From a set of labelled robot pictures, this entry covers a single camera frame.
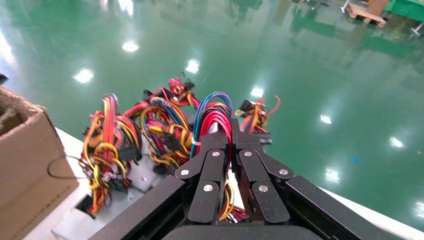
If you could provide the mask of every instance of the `cable tie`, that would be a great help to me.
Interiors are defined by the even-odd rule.
[[[200,142],[195,141],[195,139],[193,137],[191,138],[191,143],[194,144],[194,145],[200,146]]]

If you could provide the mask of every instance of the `wooden pallet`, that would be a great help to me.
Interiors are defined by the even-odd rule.
[[[374,20],[377,22],[377,26],[379,26],[380,28],[386,25],[386,21],[381,16],[377,16],[377,15],[369,13],[367,9],[363,6],[358,6],[358,5],[349,3],[346,9],[347,9],[347,12],[349,13],[349,16],[353,19],[356,19],[357,16],[361,16],[363,17],[363,21],[367,24],[369,24],[371,20]]]

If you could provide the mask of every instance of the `black string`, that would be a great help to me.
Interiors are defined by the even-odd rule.
[[[76,159],[76,160],[78,160],[79,162],[81,161],[81,159],[79,159],[78,157],[65,155],[65,159],[66,159],[66,158],[68,158],[68,157],[69,157],[69,158]],[[87,179],[86,177],[80,177],[80,176],[57,176],[57,175],[53,175],[53,174],[52,174],[52,172],[50,172],[50,168],[52,167],[52,165],[53,165],[56,161],[58,161],[58,160],[60,160],[60,159],[62,159],[62,158],[63,158],[62,156],[57,157],[57,158],[54,158],[53,160],[51,160],[51,161],[48,163],[48,165],[47,165],[47,174],[48,174],[50,177],[52,177],[52,178],[54,178],[54,179],[62,179],[62,180]]]

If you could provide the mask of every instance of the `wire bundle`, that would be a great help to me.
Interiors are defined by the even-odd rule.
[[[247,219],[249,216],[245,213],[245,210],[234,205],[235,191],[228,179],[225,182],[224,187],[224,207],[222,208],[222,211],[219,214],[219,220],[225,220],[229,223],[238,223],[244,219]]]
[[[175,95],[175,98],[171,98],[170,101],[177,106],[191,105],[194,109],[197,110],[200,102],[196,99],[194,93],[190,90],[190,88],[192,88],[190,83],[191,82],[189,80],[189,82],[186,83],[186,86],[184,86],[181,82],[180,76],[171,78],[168,85],[170,92]]]
[[[130,161],[138,160],[142,144],[138,126],[128,117],[118,114],[117,97],[106,94],[102,103],[103,112],[97,111],[91,116],[79,161],[92,190],[93,202],[88,209],[92,215],[103,205],[107,206],[106,197],[111,197],[110,188],[120,191],[128,188]],[[133,154],[125,155],[124,152],[128,150],[133,150]]]
[[[140,114],[141,132],[150,144],[151,158],[179,168],[189,160],[193,136],[183,112],[161,97],[152,97]]]
[[[224,103],[221,102],[209,102],[214,98],[221,98]],[[209,133],[214,123],[218,124],[218,127],[223,129],[225,134],[228,136],[229,154],[231,156],[232,150],[232,137],[231,137],[231,125],[230,117],[233,111],[233,103],[231,98],[224,92],[216,91],[207,96],[201,101],[194,119],[193,127],[193,142],[195,145],[191,148],[190,158],[193,158],[199,153],[200,141],[203,135]]]
[[[277,111],[281,104],[280,98],[276,95],[275,97],[277,98],[277,104],[271,111],[269,111],[268,107],[264,104],[264,98],[259,98],[255,103],[253,103],[253,109],[248,112],[237,110],[235,112],[236,116],[246,114],[244,120],[241,122],[240,131],[247,132],[248,134],[268,133],[264,129],[267,125],[268,118],[271,114]]]

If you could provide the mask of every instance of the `floor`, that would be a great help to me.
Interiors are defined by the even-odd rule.
[[[274,95],[267,153],[298,175],[424,231],[424,38],[342,2],[35,0],[0,2],[6,87],[82,139],[113,92],[124,111],[185,70],[198,98]]]

